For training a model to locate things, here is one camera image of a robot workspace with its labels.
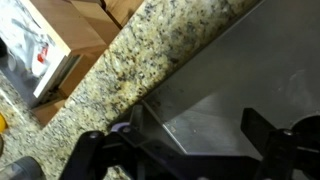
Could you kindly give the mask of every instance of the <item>metal panel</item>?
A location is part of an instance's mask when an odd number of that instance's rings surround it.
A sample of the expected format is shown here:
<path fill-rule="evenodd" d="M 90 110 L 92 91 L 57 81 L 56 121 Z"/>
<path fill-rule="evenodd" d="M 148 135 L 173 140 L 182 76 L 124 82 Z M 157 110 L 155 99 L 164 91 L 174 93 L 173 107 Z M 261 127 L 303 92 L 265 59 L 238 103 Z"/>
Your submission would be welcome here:
<path fill-rule="evenodd" d="M 259 155 L 252 107 L 276 128 L 320 112 L 320 1 L 266 0 L 147 98 L 187 154 Z"/>

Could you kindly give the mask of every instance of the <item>granite countertop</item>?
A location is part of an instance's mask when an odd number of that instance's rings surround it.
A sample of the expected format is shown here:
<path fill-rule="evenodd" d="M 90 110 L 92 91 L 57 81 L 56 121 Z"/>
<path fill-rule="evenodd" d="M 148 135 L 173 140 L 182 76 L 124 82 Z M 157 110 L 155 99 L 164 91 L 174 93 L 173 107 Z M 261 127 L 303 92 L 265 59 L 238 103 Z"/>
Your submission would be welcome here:
<path fill-rule="evenodd" d="M 79 136 L 107 125 L 212 41 L 254 0 L 146 0 L 43 129 L 0 73 L 3 133 L 0 165 L 34 157 L 58 179 Z M 108 178 L 125 178 L 118 170 Z"/>

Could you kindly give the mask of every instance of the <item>speckled granite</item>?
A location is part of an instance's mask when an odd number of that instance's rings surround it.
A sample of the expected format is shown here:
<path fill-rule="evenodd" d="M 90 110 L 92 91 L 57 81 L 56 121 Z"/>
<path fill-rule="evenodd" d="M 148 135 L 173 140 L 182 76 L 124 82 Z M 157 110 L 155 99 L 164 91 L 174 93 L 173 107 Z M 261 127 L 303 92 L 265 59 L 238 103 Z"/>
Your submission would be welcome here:
<path fill-rule="evenodd" d="M 0 163 L 30 155 L 49 180 L 58 179 L 83 132 L 106 132 L 110 122 L 216 37 L 252 1 L 146 0 L 47 127 L 31 125 L 29 132 L 29 125 L 17 126 L 4 134 Z M 18 131 L 34 139 L 14 138 Z M 107 178 L 125 176 L 112 170 Z"/>
<path fill-rule="evenodd" d="M 32 142 L 36 131 L 41 129 L 38 120 L 32 115 L 26 103 L 0 71 L 0 113 L 5 117 L 10 131 L 10 139 L 19 142 Z"/>

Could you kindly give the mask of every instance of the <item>kitchen counter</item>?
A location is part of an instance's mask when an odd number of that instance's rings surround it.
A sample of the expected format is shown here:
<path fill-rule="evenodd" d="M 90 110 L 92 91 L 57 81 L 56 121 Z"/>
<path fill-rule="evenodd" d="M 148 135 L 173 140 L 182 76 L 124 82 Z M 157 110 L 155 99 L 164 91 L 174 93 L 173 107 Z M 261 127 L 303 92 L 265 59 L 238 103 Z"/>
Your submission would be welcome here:
<path fill-rule="evenodd" d="M 0 165 L 29 155 L 41 164 L 47 179 L 58 179 L 83 132 L 106 132 L 108 124 L 212 41 L 252 2 L 146 0 L 43 129 L 12 86 L 0 79 L 0 108 L 10 126 L 3 134 Z M 108 177 L 125 176 L 113 170 Z"/>

